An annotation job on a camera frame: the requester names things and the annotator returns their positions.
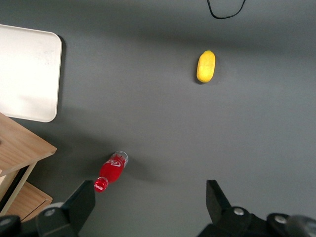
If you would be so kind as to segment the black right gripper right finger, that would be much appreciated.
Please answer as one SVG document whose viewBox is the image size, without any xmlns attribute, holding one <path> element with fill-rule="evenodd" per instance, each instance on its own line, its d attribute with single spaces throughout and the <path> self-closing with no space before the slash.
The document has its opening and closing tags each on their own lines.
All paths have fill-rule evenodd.
<svg viewBox="0 0 316 237">
<path fill-rule="evenodd" d="M 314 237 L 316 220 L 303 215 L 271 213 L 265 220 L 232 206 L 215 180 L 206 182 L 206 207 L 211 223 L 200 237 Z"/>
</svg>

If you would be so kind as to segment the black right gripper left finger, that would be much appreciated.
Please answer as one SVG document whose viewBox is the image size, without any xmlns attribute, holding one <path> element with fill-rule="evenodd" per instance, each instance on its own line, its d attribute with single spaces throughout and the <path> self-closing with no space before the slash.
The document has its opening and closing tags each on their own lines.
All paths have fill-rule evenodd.
<svg viewBox="0 0 316 237">
<path fill-rule="evenodd" d="M 50 205 L 32 219 L 17 215 L 0 218 L 2 237 L 78 237 L 95 206 L 92 180 L 85 180 L 62 204 Z"/>
</svg>

